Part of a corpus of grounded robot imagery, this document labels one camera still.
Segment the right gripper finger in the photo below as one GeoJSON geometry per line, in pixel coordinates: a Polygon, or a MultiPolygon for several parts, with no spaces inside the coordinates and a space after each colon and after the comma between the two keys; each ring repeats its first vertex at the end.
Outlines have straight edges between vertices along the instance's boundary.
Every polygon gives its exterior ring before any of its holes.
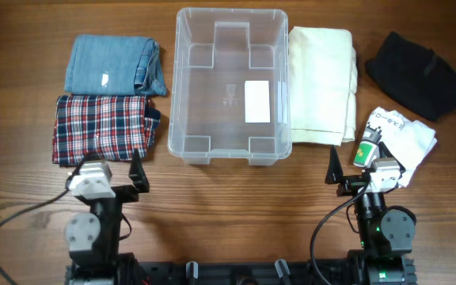
{"type": "Polygon", "coordinates": [[[399,171],[403,173],[405,171],[405,167],[392,155],[388,147],[385,145],[383,141],[378,143],[379,148],[379,157],[380,158],[390,158],[393,159],[399,165],[399,171]]]}
{"type": "Polygon", "coordinates": [[[329,166],[325,176],[326,184],[339,184],[344,179],[344,172],[335,146],[330,147],[329,166]]]}

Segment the red plaid shirt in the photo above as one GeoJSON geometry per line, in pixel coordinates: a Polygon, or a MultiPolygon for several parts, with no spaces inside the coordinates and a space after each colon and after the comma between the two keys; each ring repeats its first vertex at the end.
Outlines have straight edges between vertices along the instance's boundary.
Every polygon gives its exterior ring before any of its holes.
{"type": "Polygon", "coordinates": [[[135,151],[144,158],[160,121],[144,96],[63,95],[56,101],[52,162],[73,167],[87,153],[111,162],[128,162],[135,151]]]}

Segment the blue denim jeans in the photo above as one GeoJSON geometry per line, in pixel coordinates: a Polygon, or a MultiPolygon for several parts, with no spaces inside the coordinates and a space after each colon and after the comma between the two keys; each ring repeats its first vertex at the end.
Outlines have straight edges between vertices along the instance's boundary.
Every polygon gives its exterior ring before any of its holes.
{"type": "Polygon", "coordinates": [[[64,89],[76,95],[165,96],[159,43],[141,36],[77,36],[64,89]]]}

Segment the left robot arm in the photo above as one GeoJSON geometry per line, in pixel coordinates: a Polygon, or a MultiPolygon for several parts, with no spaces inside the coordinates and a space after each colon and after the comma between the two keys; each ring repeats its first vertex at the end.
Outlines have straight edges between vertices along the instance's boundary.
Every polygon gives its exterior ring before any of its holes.
{"type": "Polygon", "coordinates": [[[128,219],[123,205],[139,200],[150,184],[135,150],[129,169],[130,184],[112,186],[108,163],[96,153],[88,153],[66,180],[66,190],[89,206],[66,225],[64,235],[72,260],[66,268],[65,284],[126,285],[150,284],[146,271],[132,253],[120,253],[119,245],[128,234],[120,233],[128,219]]]}

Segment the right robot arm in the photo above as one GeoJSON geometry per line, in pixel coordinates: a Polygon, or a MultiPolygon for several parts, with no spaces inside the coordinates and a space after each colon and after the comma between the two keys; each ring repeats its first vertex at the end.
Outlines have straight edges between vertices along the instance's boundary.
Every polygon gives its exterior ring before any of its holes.
{"type": "Polygon", "coordinates": [[[361,250],[350,250],[342,266],[341,284],[417,283],[412,252],[416,216],[402,206],[388,206],[385,194],[397,188],[405,167],[378,144],[383,156],[375,158],[359,175],[345,176],[335,147],[330,149],[325,183],[338,186],[338,196],[349,196],[354,207],[361,250]]]}

